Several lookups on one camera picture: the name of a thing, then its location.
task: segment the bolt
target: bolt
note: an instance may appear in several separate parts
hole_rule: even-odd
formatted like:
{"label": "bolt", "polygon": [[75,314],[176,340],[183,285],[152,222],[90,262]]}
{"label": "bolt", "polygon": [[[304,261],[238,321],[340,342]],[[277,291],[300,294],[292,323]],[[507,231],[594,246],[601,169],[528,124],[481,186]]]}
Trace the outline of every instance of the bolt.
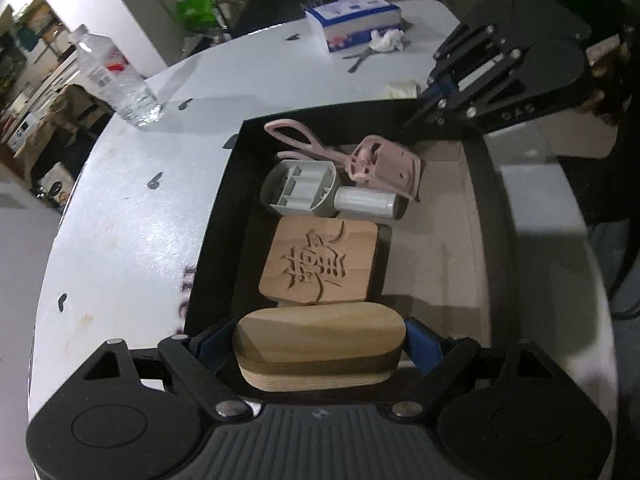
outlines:
{"label": "bolt", "polygon": [[418,416],[424,411],[421,404],[412,400],[400,400],[391,406],[391,413],[401,418],[410,418]]}
{"label": "bolt", "polygon": [[62,312],[65,309],[66,293],[58,298],[58,310]]}
{"label": "bolt", "polygon": [[158,189],[160,187],[160,178],[162,177],[162,171],[153,177],[146,186],[149,189]]}
{"label": "bolt", "polygon": [[225,418],[242,415],[248,409],[249,406],[242,400],[223,400],[216,404],[218,415]]}
{"label": "bolt", "polygon": [[193,101],[193,97],[178,105],[178,110],[186,110],[189,103]]}

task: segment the white cylinder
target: white cylinder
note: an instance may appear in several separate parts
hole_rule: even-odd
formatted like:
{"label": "white cylinder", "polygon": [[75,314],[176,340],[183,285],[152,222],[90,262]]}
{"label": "white cylinder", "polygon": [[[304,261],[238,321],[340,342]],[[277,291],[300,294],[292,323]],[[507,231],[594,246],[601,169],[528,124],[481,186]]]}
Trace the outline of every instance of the white cylinder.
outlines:
{"label": "white cylinder", "polygon": [[334,205],[338,211],[395,218],[398,215],[399,196],[366,187],[343,186],[335,192]]}

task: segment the bottle cap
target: bottle cap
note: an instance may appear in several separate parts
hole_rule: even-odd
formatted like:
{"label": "bottle cap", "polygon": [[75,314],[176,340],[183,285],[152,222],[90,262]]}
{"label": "bottle cap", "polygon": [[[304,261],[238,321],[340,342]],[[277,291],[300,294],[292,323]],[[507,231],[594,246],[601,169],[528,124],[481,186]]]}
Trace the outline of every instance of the bottle cap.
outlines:
{"label": "bottle cap", "polygon": [[74,43],[78,43],[82,39],[82,37],[88,33],[89,30],[86,28],[86,25],[80,25],[69,35],[69,39]]}

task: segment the tissue box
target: tissue box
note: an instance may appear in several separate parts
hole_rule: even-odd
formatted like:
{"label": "tissue box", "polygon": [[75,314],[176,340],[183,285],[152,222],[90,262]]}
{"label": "tissue box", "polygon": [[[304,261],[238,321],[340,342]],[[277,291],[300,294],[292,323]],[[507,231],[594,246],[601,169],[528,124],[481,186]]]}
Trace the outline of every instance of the tissue box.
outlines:
{"label": "tissue box", "polygon": [[313,34],[329,52],[369,43],[371,31],[400,28],[400,7],[385,0],[339,0],[306,11]]}

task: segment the wooden block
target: wooden block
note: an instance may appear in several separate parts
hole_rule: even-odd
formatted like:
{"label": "wooden block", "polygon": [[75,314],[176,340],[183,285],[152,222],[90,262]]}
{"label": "wooden block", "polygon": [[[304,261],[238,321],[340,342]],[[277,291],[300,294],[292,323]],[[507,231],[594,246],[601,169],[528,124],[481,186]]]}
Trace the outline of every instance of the wooden block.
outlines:
{"label": "wooden block", "polygon": [[297,304],[364,301],[377,240],[373,222],[284,217],[264,265],[260,293]]}
{"label": "wooden block", "polygon": [[260,390],[347,388],[388,379],[404,333],[402,317],[377,303],[265,308],[238,322],[233,349]]}

